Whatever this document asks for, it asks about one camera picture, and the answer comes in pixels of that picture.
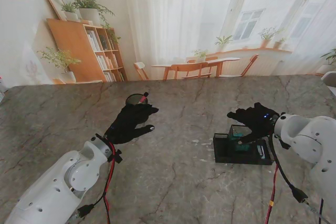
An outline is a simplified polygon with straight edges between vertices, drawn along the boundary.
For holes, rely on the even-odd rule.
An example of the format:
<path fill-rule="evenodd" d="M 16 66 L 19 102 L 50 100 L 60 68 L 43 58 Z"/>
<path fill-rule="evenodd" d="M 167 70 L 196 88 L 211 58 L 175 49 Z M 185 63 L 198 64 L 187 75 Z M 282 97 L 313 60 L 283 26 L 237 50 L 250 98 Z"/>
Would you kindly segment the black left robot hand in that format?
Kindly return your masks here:
<path fill-rule="evenodd" d="M 151 104 L 127 104 L 120 111 L 115 121 L 106 130 L 105 136 L 112 144 L 125 144 L 155 129 L 154 125 L 136 128 L 146 122 L 149 116 L 157 113 L 158 108 Z"/>

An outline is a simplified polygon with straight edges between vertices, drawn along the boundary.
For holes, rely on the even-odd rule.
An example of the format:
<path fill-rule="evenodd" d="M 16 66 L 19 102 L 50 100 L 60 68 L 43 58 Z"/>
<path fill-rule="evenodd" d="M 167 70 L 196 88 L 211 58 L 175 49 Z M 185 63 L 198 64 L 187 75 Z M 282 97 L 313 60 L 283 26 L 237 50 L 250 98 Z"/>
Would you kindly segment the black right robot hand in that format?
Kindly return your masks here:
<path fill-rule="evenodd" d="M 243 136 L 238 141 L 239 144 L 248 144 L 271 135 L 274 132 L 275 123 L 280 115 L 257 102 L 253 107 L 229 112 L 227 117 L 242 123 L 251 130 L 250 134 Z"/>

